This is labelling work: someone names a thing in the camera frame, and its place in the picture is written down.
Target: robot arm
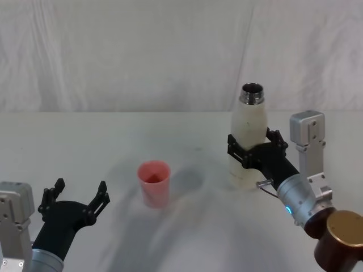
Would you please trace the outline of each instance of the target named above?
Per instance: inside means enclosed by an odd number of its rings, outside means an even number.
[[[89,205],[56,199],[65,183],[44,189],[38,211],[44,225],[33,246],[29,238],[30,216],[34,213],[32,189],[28,184],[0,183],[0,243],[3,261],[0,272],[62,272],[63,261],[76,233],[96,223],[109,203],[104,181]]]
[[[290,137],[299,151],[298,172],[286,158],[288,144],[278,131],[267,131],[269,143],[245,151],[232,135],[228,153],[244,168],[262,172],[278,198],[295,220],[312,238],[317,263],[328,272],[350,272],[363,260],[363,218],[350,211],[336,211],[332,190],[323,170],[324,114],[312,110],[292,115]]]

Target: white bottle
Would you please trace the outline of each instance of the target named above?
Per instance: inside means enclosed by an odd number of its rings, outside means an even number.
[[[263,87],[247,83],[242,87],[239,100],[232,112],[231,133],[245,150],[264,143],[267,131]],[[244,169],[230,156],[230,179],[242,189],[255,189],[257,181],[263,181],[262,173],[255,169]]]

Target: metal bottle cap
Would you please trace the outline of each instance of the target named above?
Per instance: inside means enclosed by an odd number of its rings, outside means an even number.
[[[246,105],[261,104],[265,101],[263,87],[257,83],[247,83],[243,85],[239,101]]]

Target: silver metal housing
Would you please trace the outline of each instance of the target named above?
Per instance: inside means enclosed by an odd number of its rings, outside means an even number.
[[[324,174],[324,138],[323,113],[307,110],[291,116],[290,139],[299,151],[300,174],[281,183],[277,196],[291,211],[295,224],[303,228],[315,214],[333,207],[332,189]]]
[[[29,184],[0,183],[0,243],[3,253],[0,272],[28,271],[32,258],[28,226],[34,210]]]
[[[278,198],[290,208],[297,226],[305,227],[307,221],[318,212],[332,207],[330,199],[317,199],[301,174],[286,179],[277,190]]]
[[[33,249],[30,272],[62,272],[63,261],[51,252]]]

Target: white backdrop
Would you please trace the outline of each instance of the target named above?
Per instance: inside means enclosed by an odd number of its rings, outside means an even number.
[[[363,0],[0,0],[0,111],[363,109]]]

